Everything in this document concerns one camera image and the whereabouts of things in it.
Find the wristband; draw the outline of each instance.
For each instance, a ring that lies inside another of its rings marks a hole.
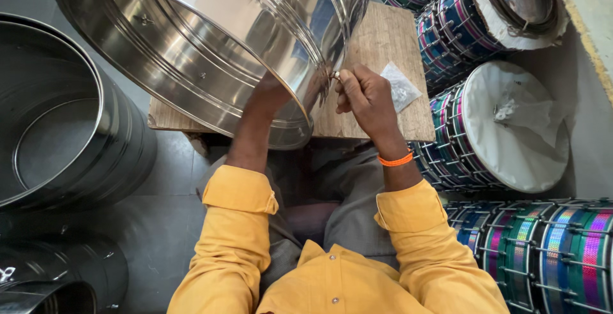
[[[406,149],[409,150],[409,154],[407,154],[405,157],[401,158],[400,160],[386,161],[382,159],[380,155],[377,155],[377,158],[379,159],[379,162],[381,162],[381,164],[386,167],[401,166],[403,164],[409,163],[413,159],[413,151],[411,151],[410,148],[406,148]]]

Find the man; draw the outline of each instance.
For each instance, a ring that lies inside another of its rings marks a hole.
[[[264,175],[269,126],[289,94],[266,75],[227,158],[205,176],[201,239],[168,313],[508,313],[410,160],[389,82],[359,64],[340,78],[337,114],[353,112],[376,150],[336,162],[324,177],[324,194],[345,200],[323,248],[307,241],[300,252],[275,215],[282,200]]]

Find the gray trousers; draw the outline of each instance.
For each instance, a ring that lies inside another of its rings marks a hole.
[[[315,172],[318,199],[343,198],[341,206],[334,210],[328,220],[322,247],[329,251],[337,244],[398,270],[396,251],[389,233],[373,218],[377,213],[376,195],[383,192],[384,188],[383,168],[376,155],[374,148],[348,154],[341,160],[326,163]],[[211,165],[198,185],[199,193],[203,193],[215,170],[225,162],[226,157],[223,156]],[[283,197],[268,168],[266,176],[275,192],[279,210],[269,216],[271,261],[269,268],[262,274],[261,293],[296,268],[302,251],[301,244],[287,225]]]

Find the wooden board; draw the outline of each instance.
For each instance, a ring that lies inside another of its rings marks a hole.
[[[362,63],[373,71],[381,73],[390,61],[393,61],[423,93],[398,114],[398,125],[402,135],[407,140],[433,141],[434,124],[413,14],[408,10],[371,2],[364,20],[352,36],[345,67],[353,63]],[[334,90],[330,90],[326,103],[320,109],[318,119],[315,121],[313,136],[368,138],[358,126],[353,114],[336,114],[337,96]],[[156,98],[151,98],[148,124],[150,128],[156,130],[214,132]]]

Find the gray floor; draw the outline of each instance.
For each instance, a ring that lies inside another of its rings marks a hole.
[[[64,18],[55,0],[0,0],[0,12],[42,21],[72,37],[147,112],[149,94],[94,52]],[[195,195],[195,183],[210,163],[195,153],[182,133],[156,134],[155,166],[132,196],[115,206],[78,215],[0,216],[2,237],[59,231],[63,224],[69,224],[69,229],[86,226],[102,232],[119,243],[129,264],[128,293],[119,313],[165,313],[194,255],[205,214]]]

